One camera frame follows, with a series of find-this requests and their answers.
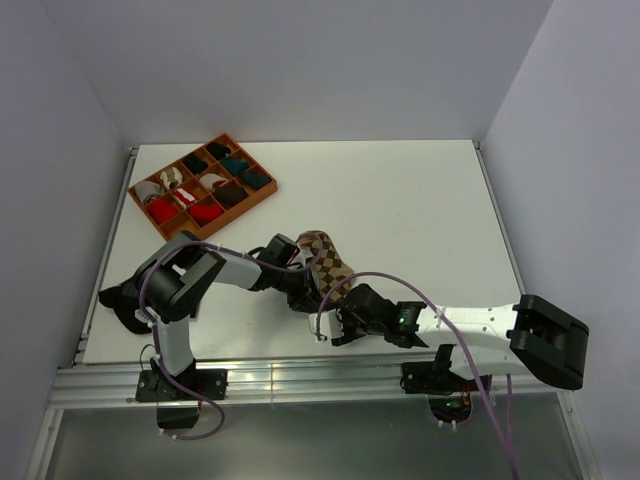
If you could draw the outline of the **beige argyle sock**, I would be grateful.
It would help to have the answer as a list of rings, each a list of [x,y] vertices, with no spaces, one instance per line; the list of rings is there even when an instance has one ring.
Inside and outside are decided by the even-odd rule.
[[[354,270],[341,258],[330,236],[320,230],[302,233],[298,245],[308,257],[306,263],[318,257],[313,266],[313,278],[324,298],[336,284],[354,274]]]

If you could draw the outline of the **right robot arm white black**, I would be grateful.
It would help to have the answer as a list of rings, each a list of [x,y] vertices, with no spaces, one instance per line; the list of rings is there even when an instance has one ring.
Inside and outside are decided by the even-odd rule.
[[[394,303],[362,284],[310,323],[335,347],[379,336],[399,348],[434,351],[431,360],[403,365],[408,393],[476,391],[506,375],[532,375],[561,390],[583,386],[588,326],[537,295],[497,307],[444,307]]]

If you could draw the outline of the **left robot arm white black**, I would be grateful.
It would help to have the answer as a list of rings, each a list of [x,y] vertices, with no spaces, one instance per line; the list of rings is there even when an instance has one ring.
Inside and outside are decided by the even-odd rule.
[[[193,391],[189,318],[213,284],[252,292],[274,289],[287,295],[294,311],[317,307],[320,292],[313,269],[323,254],[313,254],[295,268],[291,261],[302,252],[301,241],[282,234],[265,247],[241,253],[183,230],[147,259],[133,281],[140,292],[140,311],[153,322],[156,363],[162,371],[159,388],[172,399],[183,399]]]

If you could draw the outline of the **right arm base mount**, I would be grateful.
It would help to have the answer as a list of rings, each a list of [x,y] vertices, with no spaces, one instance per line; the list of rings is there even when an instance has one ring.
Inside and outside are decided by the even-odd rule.
[[[437,421],[453,425],[469,421],[474,414],[472,394],[479,388],[436,362],[401,364],[400,387],[408,395],[426,395],[431,414]]]

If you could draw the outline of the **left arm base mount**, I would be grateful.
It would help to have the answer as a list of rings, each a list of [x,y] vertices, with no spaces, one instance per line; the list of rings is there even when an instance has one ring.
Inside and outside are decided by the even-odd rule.
[[[198,369],[195,366],[168,379],[153,363],[140,373],[134,399],[137,403],[157,405],[159,428],[183,433],[198,422],[204,397],[214,402],[225,398],[227,380],[226,369]]]

